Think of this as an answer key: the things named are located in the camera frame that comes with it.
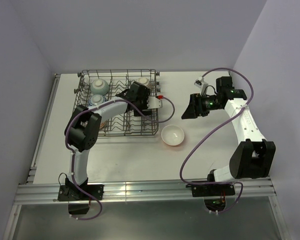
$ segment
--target metal dish rack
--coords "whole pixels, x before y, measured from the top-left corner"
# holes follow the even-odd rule
[[[146,77],[151,83],[151,96],[157,96],[159,82],[157,76],[159,72],[154,69],[128,69],[128,70],[83,70],[78,73],[80,78],[78,88],[74,90],[75,101],[73,110],[78,105],[88,106],[88,101],[92,96],[90,84],[95,79],[103,79],[108,82],[110,89],[105,95],[107,100],[115,97],[129,88],[131,84],[140,77]],[[111,136],[153,136],[158,132],[159,124],[158,109],[153,109],[148,118],[149,121],[141,116],[134,116],[133,111],[120,114],[109,119],[105,126],[99,130],[99,137]]]

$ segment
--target white table surface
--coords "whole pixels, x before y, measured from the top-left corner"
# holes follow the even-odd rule
[[[190,94],[198,93],[195,79],[204,72],[161,72],[161,94],[175,104],[173,118],[162,123],[155,136],[99,137],[90,150],[87,174],[89,182],[121,182],[179,179],[182,162],[193,147],[213,128],[229,117],[224,110],[211,111],[206,117],[181,120]],[[215,86],[216,78],[228,76],[227,72],[212,72],[205,81]],[[36,158],[34,184],[58,183],[61,172],[69,172],[70,151],[65,147],[64,130],[72,115],[75,101],[74,89],[78,87],[77,74],[62,74],[57,87],[43,143]],[[166,119],[172,112],[170,103],[163,100],[159,119]],[[180,146],[163,143],[164,126],[180,126],[185,139]],[[213,134],[190,158],[183,176],[188,179],[206,178],[211,169],[224,167],[238,145],[232,124],[227,124]]]

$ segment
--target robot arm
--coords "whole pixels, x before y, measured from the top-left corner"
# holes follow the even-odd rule
[[[103,103],[102,108],[79,105],[74,110],[65,129],[65,134],[70,123],[78,114],[89,109],[95,109],[81,115],[69,129],[67,143],[74,149],[75,159],[72,161],[72,153],[70,157],[70,171],[67,174],[65,185],[68,185],[73,191],[77,191],[77,189],[74,186],[71,175],[75,176],[75,181],[81,188],[88,184],[88,156],[90,149],[97,141],[100,124],[116,115],[124,114],[132,110],[134,110],[134,116],[140,116],[140,114],[124,100],[134,104],[146,116],[152,113],[152,109],[162,106],[160,99],[150,96],[149,88],[138,82],[134,82],[129,89],[117,94],[117,96],[110,101]]]
[[[201,93],[190,95],[190,103],[182,119],[205,117],[211,110],[224,109],[230,118],[244,108],[242,114],[232,121],[238,147],[232,155],[229,165],[210,172],[209,182],[231,182],[241,178],[265,178],[268,176],[276,151],[272,141],[267,141],[259,131],[242,89],[235,89],[231,76],[216,80],[216,94],[207,95],[207,83],[196,81]]]
[[[81,142],[82,143],[81,146],[77,145],[77,147],[78,147],[77,148],[74,141],[71,141],[71,139],[77,137],[75,135],[75,133],[72,133],[72,135],[70,134],[70,136],[69,136],[69,138],[70,138],[69,143],[70,143],[70,145],[72,145],[71,147],[75,151],[73,174],[75,175],[76,182],[79,186],[84,184],[85,182],[88,182],[87,165],[88,165],[89,151],[90,151],[90,148],[92,148],[93,145],[95,144],[95,142],[97,141],[100,124],[113,118],[116,115],[124,114],[127,111],[128,104],[126,102],[118,101],[121,99],[122,99],[121,97],[116,96],[111,101],[108,101],[111,104],[109,104],[101,109],[97,109],[97,110],[94,110],[91,112],[91,117],[90,117],[90,120],[88,121],[88,124],[86,125],[86,128],[88,128],[88,127],[92,128],[92,126],[89,126],[89,123],[91,123],[91,125],[92,124],[95,125],[95,127],[93,129],[87,130],[87,131],[85,131],[85,130],[80,131],[80,130],[82,130],[82,128],[79,126],[80,128],[78,130],[76,130],[76,132],[79,133],[79,131],[80,131],[81,134],[83,134],[83,135],[86,134],[85,136],[87,137],[86,141]],[[84,108],[84,110],[95,109],[95,108],[96,108],[96,106],[90,106],[88,108]],[[72,178],[71,178],[71,172],[72,172],[71,171],[71,164],[72,164],[71,157],[70,157],[70,170],[69,170],[69,173],[67,174],[67,177],[68,177],[69,181],[71,183],[73,183]]]

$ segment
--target white cup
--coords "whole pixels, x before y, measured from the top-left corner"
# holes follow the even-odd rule
[[[106,95],[109,92],[109,84],[103,79],[96,79],[90,85],[93,95]]]

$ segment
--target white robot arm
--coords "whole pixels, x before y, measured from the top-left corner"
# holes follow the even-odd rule
[[[208,84],[197,80],[195,85],[200,93],[190,95],[189,106],[182,119],[205,117],[212,110],[224,109],[230,118],[244,108],[241,115],[232,120],[237,136],[238,147],[232,155],[229,165],[210,172],[209,182],[232,182],[242,178],[265,178],[268,176],[276,151],[272,141],[267,141],[259,131],[249,107],[247,96],[242,89],[233,87],[232,77],[216,79],[215,95],[207,95]]]
[[[105,121],[115,117],[116,115],[124,114],[127,111],[128,104],[126,102],[118,101],[121,100],[121,97],[114,97],[112,100],[108,101],[112,104],[109,104],[101,109],[96,109],[92,113],[97,114],[101,117],[102,123]],[[95,109],[96,106],[90,106],[88,109]],[[72,164],[72,155],[70,157],[70,170],[67,174],[68,179],[72,182],[71,174],[75,175],[75,180],[77,184],[80,186],[88,179],[87,175],[87,165],[88,165],[88,156],[90,149],[85,149],[83,151],[79,151],[75,146],[71,146],[75,151],[75,160],[74,160],[74,171],[71,171]]]

